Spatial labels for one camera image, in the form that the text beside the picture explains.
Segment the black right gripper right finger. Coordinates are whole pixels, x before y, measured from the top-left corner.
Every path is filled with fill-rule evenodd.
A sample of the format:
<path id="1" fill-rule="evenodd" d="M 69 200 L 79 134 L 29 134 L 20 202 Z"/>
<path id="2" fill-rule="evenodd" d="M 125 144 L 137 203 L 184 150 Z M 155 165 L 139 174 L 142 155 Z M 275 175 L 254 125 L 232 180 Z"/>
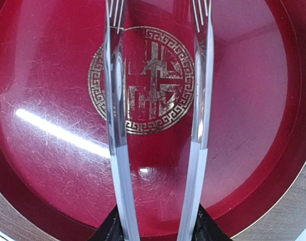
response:
<path id="1" fill-rule="evenodd" d="M 200 204 L 192 241 L 231 241 Z"/>

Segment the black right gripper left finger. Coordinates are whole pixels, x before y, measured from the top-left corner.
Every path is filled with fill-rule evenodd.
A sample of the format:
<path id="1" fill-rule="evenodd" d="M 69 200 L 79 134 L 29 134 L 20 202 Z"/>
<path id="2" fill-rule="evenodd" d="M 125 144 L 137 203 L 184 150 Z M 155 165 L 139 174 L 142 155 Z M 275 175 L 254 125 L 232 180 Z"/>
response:
<path id="1" fill-rule="evenodd" d="M 102 225 L 93 234 L 91 241 L 124 241 L 117 206 L 114 207 Z"/>

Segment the white metal tongs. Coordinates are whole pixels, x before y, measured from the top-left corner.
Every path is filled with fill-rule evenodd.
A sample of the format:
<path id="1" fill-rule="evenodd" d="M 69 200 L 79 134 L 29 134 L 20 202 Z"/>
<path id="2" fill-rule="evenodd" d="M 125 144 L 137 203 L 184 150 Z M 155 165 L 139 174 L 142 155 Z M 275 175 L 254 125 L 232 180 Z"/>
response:
<path id="1" fill-rule="evenodd" d="M 111 170 L 125 240 L 139 240 L 130 176 L 123 102 L 123 26 L 125 1 L 106 1 L 104 35 L 105 105 Z M 212 2 L 192 1 L 195 46 L 195 96 L 189 165 L 177 239 L 191 240 L 197 222 L 208 157 L 214 75 Z"/>

